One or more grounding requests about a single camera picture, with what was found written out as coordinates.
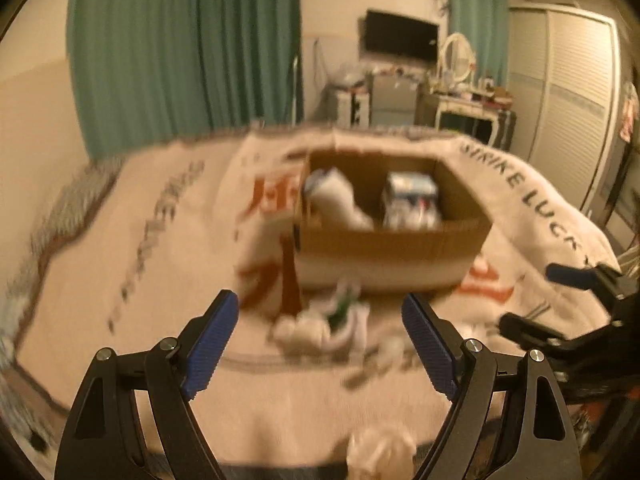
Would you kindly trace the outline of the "white tissue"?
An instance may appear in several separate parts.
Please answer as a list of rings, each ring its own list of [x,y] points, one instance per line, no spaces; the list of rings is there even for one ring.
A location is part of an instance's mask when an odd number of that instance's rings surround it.
[[[388,425],[361,428],[349,438],[347,479],[411,480],[416,441],[408,430]]]

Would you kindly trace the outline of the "white green plush toy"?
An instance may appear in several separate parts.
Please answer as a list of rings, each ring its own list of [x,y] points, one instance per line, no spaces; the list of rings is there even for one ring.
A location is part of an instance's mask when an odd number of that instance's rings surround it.
[[[270,339],[288,356],[362,356],[368,344],[370,304],[360,296],[358,282],[340,281],[333,292],[312,297],[296,315],[281,315]]]

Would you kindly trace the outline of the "blue white packet in box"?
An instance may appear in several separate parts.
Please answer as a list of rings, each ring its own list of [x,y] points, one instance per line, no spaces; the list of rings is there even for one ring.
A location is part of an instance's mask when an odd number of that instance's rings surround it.
[[[428,174],[394,171],[382,194],[383,226],[393,231],[431,231],[442,223],[439,188]]]

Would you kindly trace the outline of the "brown cardboard box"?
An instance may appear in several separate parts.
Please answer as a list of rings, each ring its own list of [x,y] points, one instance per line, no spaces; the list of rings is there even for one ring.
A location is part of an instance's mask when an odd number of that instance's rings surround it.
[[[463,280],[488,237],[491,218],[446,162],[433,156],[321,150],[309,153],[303,177],[332,169],[340,170],[352,185],[355,205],[373,220],[374,229],[330,226],[301,192],[294,212],[293,244],[302,289],[354,280],[365,292],[422,292]],[[440,226],[421,231],[383,226],[383,191],[393,172],[433,178]]]

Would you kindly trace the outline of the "cream printed woven blanket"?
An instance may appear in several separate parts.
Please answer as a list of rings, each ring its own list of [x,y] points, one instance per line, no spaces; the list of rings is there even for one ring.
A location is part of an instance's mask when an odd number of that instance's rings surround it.
[[[514,344],[500,314],[540,318],[572,336],[600,327],[593,296],[546,283],[552,262],[614,264],[604,233],[527,162],[454,133],[393,129],[273,129],[148,148],[111,162],[110,188],[90,206],[63,200],[34,238],[46,270],[25,268],[2,304],[1,415],[44,478],[51,478],[72,397],[96,350],[138,351],[203,313],[223,288],[240,298],[240,322],[194,411],[227,464],[319,465],[344,454],[367,426],[404,427],[434,439],[448,408],[408,346],[404,292],[365,292],[362,356],[288,356],[270,339],[281,315],[312,297],[295,273],[293,219],[303,162],[329,150],[433,156],[446,162],[491,218],[463,280],[441,288],[436,311],[494,350]]]

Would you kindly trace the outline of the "white vanity dressing table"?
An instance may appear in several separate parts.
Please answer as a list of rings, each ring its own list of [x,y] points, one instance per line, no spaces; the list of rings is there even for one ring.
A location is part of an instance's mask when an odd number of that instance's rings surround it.
[[[421,84],[416,95],[414,123],[417,126],[442,130],[445,116],[488,122],[490,135],[486,144],[503,151],[507,151],[511,146],[516,125],[516,114],[512,110],[495,106],[491,102],[471,101],[431,92],[426,84]]]

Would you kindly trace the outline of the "white rolled sock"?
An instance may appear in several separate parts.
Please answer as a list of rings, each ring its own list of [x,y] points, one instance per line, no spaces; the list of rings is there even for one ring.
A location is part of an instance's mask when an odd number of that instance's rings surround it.
[[[355,202],[352,184],[337,168],[314,170],[304,183],[304,196],[324,228],[372,231],[372,218]]]

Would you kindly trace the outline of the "white louvered wardrobe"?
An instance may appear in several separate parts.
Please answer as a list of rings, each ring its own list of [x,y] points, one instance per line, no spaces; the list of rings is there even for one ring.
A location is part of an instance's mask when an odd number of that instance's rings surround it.
[[[560,6],[512,6],[506,88],[510,151],[582,212],[605,174],[620,105],[620,36],[612,18]]]

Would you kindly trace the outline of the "white oval vanity mirror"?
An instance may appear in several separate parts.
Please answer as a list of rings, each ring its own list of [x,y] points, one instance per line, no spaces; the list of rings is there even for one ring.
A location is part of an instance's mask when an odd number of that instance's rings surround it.
[[[437,73],[444,84],[472,82],[476,70],[476,55],[468,38],[461,32],[449,35],[440,49]]]

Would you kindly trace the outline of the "grey small refrigerator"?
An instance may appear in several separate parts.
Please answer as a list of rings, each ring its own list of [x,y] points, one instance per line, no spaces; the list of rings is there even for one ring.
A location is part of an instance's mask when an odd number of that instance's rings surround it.
[[[418,90],[419,84],[408,77],[373,75],[370,124],[372,126],[413,125]]]

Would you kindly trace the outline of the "white small cabinet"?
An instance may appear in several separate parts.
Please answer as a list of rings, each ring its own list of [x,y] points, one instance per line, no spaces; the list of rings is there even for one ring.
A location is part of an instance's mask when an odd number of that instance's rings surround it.
[[[333,90],[329,98],[329,118],[340,128],[367,129],[370,126],[370,94]]]

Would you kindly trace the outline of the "green curtain right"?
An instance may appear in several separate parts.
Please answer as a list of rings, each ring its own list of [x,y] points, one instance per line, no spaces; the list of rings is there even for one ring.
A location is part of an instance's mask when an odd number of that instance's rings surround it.
[[[509,53],[509,0],[448,0],[450,32],[460,32],[476,55],[476,76],[506,83]]]

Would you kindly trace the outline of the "green curtain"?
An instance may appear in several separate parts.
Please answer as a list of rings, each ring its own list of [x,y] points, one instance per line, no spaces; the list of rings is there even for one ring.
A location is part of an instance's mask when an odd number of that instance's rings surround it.
[[[509,53],[509,0],[448,0],[450,32],[460,32],[476,55],[476,76],[506,83]]]
[[[70,0],[66,44],[94,159],[303,117],[300,0]]]

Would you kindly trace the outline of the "green curtain left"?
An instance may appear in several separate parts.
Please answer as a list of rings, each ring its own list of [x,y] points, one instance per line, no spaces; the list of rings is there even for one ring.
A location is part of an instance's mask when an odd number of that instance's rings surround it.
[[[66,44],[94,159],[303,117],[300,0],[70,0]]]

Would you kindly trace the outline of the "black wall television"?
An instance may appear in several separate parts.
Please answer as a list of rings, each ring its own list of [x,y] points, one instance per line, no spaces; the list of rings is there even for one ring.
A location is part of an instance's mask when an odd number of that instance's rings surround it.
[[[438,57],[437,24],[378,10],[358,21],[361,49],[369,54],[433,64]]]

